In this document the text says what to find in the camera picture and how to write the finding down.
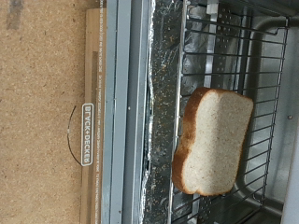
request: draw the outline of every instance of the white bread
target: white bread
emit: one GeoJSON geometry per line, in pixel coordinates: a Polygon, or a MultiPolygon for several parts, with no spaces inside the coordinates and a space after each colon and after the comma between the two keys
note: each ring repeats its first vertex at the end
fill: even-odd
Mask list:
{"type": "Polygon", "coordinates": [[[218,195],[234,185],[253,102],[233,91],[198,88],[190,97],[172,164],[175,186],[218,195]]]}

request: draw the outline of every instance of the cork countertop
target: cork countertop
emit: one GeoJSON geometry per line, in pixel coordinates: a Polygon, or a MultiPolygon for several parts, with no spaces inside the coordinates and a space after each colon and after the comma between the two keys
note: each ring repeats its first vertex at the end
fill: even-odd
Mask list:
{"type": "Polygon", "coordinates": [[[96,0],[0,5],[0,223],[79,223],[85,12],[96,0]]]}

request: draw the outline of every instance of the bread crust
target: bread crust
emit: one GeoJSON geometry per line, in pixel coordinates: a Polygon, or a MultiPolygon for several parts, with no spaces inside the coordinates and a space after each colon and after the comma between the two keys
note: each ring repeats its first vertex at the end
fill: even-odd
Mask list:
{"type": "MultiPolygon", "coordinates": [[[[196,130],[196,122],[195,122],[196,113],[197,113],[197,110],[198,110],[202,100],[210,92],[215,92],[217,94],[223,94],[225,92],[235,93],[235,92],[227,91],[227,90],[216,90],[216,89],[210,89],[210,88],[204,88],[204,87],[197,88],[191,95],[188,103],[186,104],[185,113],[184,113],[184,117],[183,117],[183,132],[182,132],[182,136],[180,137],[178,150],[176,151],[176,153],[174,155],[173,162],[172,162],[172,181],[173,181],[174,185],[180,191],[187,193],[187,194],[194,194],[196,192],[203,196],[213,196],[213,195],[219,195],[219,194],[223,194],[223,193],[230,191],[230,189],[229,189],[224,192],[219,192],[217,194],[206,194],[206,193],[202,192],[200,189],[198,189],[196,191],[190,191],[190,190],[188,190],[188,188],[186,187],[186,185],[183,181],[184,166],[186,165],[187,158],[191,153],[191,147],[195,141],[195,131],[194,130],[196,130]]],[[[243,95],[239,95],[239,96],[242,96],[252,102],[252,100],[246,96],[243,96],[243,95]]]]}

